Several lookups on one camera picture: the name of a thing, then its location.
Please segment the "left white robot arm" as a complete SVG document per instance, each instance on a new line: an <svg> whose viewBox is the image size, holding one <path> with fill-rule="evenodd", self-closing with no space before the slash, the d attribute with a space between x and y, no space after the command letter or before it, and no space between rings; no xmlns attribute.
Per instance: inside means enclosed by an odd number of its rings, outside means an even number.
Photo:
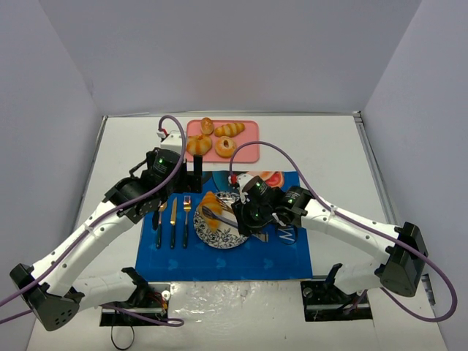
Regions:
<svg viewBox="0 0 468 351"><path fill-rule="evenodd" d="M48 256L10 271L20 296L45 330L63 327L85 309L105 304L143 307L151 302L153 290L133 267L107 276L80 276L117 237L147 214L158 216L171 194L202 190L201 156L194 157L192 171L178 152L161 148L149 151L142 163L146 169L140 176L114 185L89 218Z"/></svg>

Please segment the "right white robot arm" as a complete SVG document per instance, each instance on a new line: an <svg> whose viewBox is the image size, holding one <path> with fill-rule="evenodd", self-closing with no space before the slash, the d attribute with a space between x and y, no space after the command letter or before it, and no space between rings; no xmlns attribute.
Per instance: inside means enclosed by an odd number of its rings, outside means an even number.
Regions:
<svg viewBox="0 0 468 351"><path fill-rule="evenodd" d="M233 186L240 197L231 208L241 235L258 234L269 225L324 233L371 257L360 265L332 267L328 281L343 293L385 288L403 297L416 294L428 255L416 225L372 221L340 210L300 186L286 192L271 187L258 175L239 175Z"/></svg>

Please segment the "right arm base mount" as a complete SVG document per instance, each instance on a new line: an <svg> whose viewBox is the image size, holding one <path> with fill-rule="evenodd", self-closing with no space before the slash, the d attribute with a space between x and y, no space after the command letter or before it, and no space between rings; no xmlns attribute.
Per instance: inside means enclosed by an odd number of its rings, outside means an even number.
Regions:
<svg viewBox="0 0 468 351"><path fill-rule="evenodd" d="M306 322L337 322L372 320L368 298L363 298L351 311L359 295L347 295L334 286L327 286L324 279L301 282L303 314Z"/></svg>

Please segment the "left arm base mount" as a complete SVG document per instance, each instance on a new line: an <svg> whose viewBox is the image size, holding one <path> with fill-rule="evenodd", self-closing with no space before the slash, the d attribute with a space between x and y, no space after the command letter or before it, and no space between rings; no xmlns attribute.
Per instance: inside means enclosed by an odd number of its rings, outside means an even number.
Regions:
<svg viewBox="0 0 468 351"><path fill-rule="evenodd" d="M106 301L101 307L99 327L160 326L133 316L169 323L168 309L171 297L170 283L148 283L136 288L126 300Z"/></svg>

